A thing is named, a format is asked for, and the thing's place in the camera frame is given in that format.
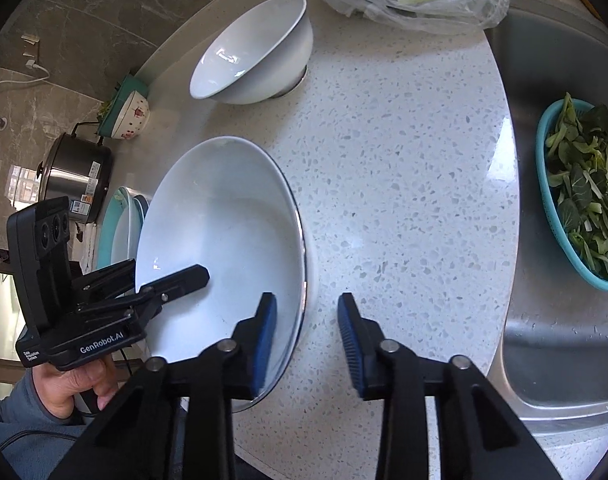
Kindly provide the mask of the person's left hand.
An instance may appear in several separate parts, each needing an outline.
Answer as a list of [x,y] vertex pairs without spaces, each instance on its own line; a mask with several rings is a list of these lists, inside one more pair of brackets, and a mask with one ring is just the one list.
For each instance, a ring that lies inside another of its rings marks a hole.
[[76,394],[93,391],[98,397],[98,409],[103,410],[118,391],[117,370],[110,356],[68,372],[60,372],[53,365],[44,363],[35,366],[31,375],[41,403],[59,419],[72,415]]

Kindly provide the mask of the grey sleeved left forearm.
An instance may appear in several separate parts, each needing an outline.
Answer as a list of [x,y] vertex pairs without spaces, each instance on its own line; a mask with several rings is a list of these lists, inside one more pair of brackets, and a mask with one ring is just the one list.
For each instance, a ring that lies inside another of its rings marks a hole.
[[0,399],[0,451],[21,479],[48,479],[88,426],[77,411],[52,415],[39,399],[30,370]]

